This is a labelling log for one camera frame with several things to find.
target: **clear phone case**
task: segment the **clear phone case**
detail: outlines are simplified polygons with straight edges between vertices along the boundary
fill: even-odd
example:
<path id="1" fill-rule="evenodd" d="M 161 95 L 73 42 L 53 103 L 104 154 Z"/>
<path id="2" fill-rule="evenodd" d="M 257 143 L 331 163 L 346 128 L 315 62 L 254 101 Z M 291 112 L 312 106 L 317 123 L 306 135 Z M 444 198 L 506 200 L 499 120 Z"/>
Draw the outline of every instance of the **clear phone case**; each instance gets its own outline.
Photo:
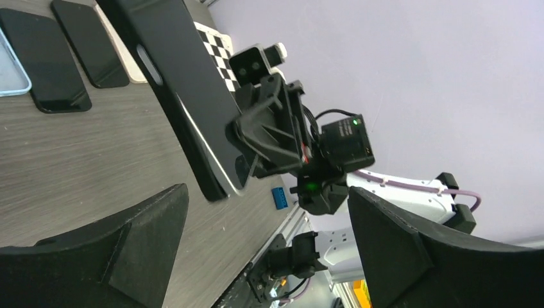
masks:
<path id="1" fill-rule="evenodd" d="M 22 67 L 12 46 L 0 28 L 0 96 L 15 96 L 28 93 L 32 82 Z"/>

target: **checkerboard pattern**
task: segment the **checkerboard pattern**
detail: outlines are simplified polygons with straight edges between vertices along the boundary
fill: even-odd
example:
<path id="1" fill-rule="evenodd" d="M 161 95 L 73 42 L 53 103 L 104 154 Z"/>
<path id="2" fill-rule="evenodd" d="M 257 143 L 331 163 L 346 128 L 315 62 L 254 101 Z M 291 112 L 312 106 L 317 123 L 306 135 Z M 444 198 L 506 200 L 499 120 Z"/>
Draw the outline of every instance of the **checkerboard pattern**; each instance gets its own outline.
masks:
<path id="1" fill-rule="evenodd" d="M 200 34 L 208 53 L 212 57 L 212 60 L 216 64 L 217 70 L 223 77 L 226 87 L 232 95 L 234 95 L 234 92 L 240 85 L 238 84 L 238 81 L 236 81 L 236 77 L 228 64 L 228 59 L 231 56 L 229 50 L 226 49 L 221 37 L 211 35 L 201 30 L 198 30 L 198 33 Z"/>

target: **blue box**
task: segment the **blue box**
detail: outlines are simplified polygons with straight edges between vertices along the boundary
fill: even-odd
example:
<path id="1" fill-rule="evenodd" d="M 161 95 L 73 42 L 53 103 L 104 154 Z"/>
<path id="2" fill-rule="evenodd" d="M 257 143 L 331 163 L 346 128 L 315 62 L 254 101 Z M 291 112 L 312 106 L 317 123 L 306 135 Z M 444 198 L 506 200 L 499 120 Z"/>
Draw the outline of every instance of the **blue box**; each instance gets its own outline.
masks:
<path id="1" fill-rule="evenodd" d="M 272 196 L 274 197 L 274 202 L 276 203 L 276 209 L 282 210 L 289 206 L 283 187 L 276 187 L 272 189 Z"/>

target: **table surface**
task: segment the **table surface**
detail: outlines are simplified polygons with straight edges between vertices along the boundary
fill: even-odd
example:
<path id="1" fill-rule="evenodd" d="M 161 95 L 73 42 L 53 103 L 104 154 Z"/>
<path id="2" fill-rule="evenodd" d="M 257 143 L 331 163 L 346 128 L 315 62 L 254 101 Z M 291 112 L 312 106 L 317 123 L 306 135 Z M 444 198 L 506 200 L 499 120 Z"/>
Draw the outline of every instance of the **table surface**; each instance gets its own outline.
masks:
<path id="1" fill-rule="evenodd" d="M 0 1 L 53 17 L 49 0 Z M 80 72 L 89 112 L 47 115 L 30 95 L 0 98 L 0 246 L 33 245 L 186 183 L 164 307 L 210 307 L 286 217 L 270 192 L 281 180 L 253 179 L 244 197 L 210 204 L 149 85 L 98 90 Z"/>

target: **pink cable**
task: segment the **pink cable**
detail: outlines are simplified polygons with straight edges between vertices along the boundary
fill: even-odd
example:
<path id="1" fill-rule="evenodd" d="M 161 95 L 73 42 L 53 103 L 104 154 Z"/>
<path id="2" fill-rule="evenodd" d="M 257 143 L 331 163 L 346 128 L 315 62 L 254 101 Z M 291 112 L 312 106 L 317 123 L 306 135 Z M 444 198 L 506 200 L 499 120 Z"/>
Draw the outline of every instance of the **pink cable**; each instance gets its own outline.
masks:
<path id="1" fill-rule="evenodd" d="M 376 183 L 382 183 L 384 181 L 383 178 L 379 176 L 373 176 L 370 172 L 362 172 L 362 171 L 354 171 L 355 175 L 364 178 L 367 181 L 372 181 Z M 387 181 L 386 185 L 398 187 L 398 188 L 404 188 L 404 189 L 410 189 L 412 191 L 423 191 L 426 193 L 440 193 L 440 190 L 438 188 L 434 187 L 427 187 L 427 186 L 420 186 L 420 185 L 413 185 L 413 184 L 407 184 L 397 181 Z M 473 191 L 465 191 L 462 189 L 445 189 L 442 191 L 443 194 L 460 194 L 461 196 L 470 196 L 476 198 L 476 202 L 474 202 L 474 205 L 470 208 L 471 212 L 474 212 L 478 207 L 480 206 L 480 203 L 482 203 L 482 196 L 480 194 L 473 192 Z"/>

